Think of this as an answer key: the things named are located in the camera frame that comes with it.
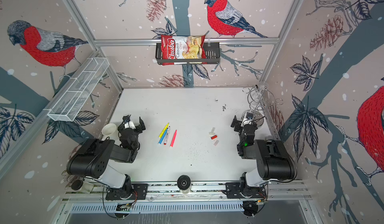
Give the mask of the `clear translucent pen cap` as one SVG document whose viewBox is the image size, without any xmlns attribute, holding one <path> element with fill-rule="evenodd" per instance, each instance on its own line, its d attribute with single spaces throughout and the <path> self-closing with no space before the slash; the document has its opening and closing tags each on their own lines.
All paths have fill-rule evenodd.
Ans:
<svg viewBox="0 0 384 224">
<path fill-rule="evenodd" d="M 215 127 L 212 128 L 212 130 L 209 132 L 210 135 L 215 135 Z"/>
</svg>

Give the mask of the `yellow highlighter pen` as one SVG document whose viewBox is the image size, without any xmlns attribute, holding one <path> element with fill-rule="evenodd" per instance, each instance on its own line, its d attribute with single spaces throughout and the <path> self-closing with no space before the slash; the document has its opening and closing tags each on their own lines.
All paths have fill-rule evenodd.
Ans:
<svg viewBox="0 0 384 224">
<path fill-rule="evenodd" d="M 163 130 L 161 131 L 161 133 L 160 133 L 160 135 L 159 135 L 159 138 L 161 138 L 161 137 L 164 135 L 165 131 L 167 130 L 167 128 L 168 128 L 168 126 L 169 126 L 169 124 L 170 124 L 170 123 L 167 123 L 167 124 L 165 125 L 165 127 L 163 128 Z"/>
</svg>

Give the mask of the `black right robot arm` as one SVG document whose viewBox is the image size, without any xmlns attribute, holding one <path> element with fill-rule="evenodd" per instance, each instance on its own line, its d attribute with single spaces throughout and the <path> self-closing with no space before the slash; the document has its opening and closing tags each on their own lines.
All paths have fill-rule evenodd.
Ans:
<svg viewBox="0 0 384 224">
<path fill-rule="evenodd" d="M 244 172 L 240 177 L 236 189 L 227 187 L 227 197 L 236 198 L 237 195 L 249 198 L 267 197 L 265 187 L 270 182 L 289 183 L 296 179 L 297 165 L 288 154 L 280 140 L 257 140 L 256 130 L 258 122 L 264 118 L 256 118 L 253 113 L 246 112 L 240 121 L 234 117 L 231 127 L 239 134 L 237 144 L 238 155 L 244 160 L 254 160 L 256 167 L 250 172 Z"/>
</svg>

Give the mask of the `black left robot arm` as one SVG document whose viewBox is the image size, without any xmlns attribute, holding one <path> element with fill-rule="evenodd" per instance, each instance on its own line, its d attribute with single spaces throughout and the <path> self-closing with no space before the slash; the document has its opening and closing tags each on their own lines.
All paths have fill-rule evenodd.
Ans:
<svg viewBox="0 0 384 224">
<path fill-rule="evenodd" d="M 70 158 L 67 173 L 72 176 L 92 179 L 105 186 L 107 201 L 144 200 L 147 195 L 147 184 L 133 184 L 131 177 L 113 168 L 109 161 L 132 164 L 140 150 L 139 134 L 146 129 L 144 121 L 132 122 L 126 115 L 119 126 L 114 126 L 119 145 L 106 134 L 105 140 L 89 139 Z"/>
</svg>

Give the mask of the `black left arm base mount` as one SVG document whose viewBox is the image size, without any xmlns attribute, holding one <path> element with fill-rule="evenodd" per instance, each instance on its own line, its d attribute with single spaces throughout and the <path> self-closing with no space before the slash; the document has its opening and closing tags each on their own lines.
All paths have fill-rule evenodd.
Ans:
<svg viewBox="0 0 384 224">
<path fill-rule="evenodd" d="M 124 201 L 124 200 L 145 200 L 148 184 L 137 183 L 131 184 L 126 189 L 110 189 L 107 188 L 107 193 L 105 199 L 107 201 Z"/>
</svg>

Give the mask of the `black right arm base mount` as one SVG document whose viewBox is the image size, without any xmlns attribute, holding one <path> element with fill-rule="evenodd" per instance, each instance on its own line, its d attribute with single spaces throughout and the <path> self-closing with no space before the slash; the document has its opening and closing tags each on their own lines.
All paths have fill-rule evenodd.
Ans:
<svg viewBox="0 0 384 224">
<path fill-rule="evenodd" d="M 228 199 L 265 199 L 267 192 L 262 187 L 248 187 L 240 182 L 225 183 L 223 193 Z"/>
</svg>

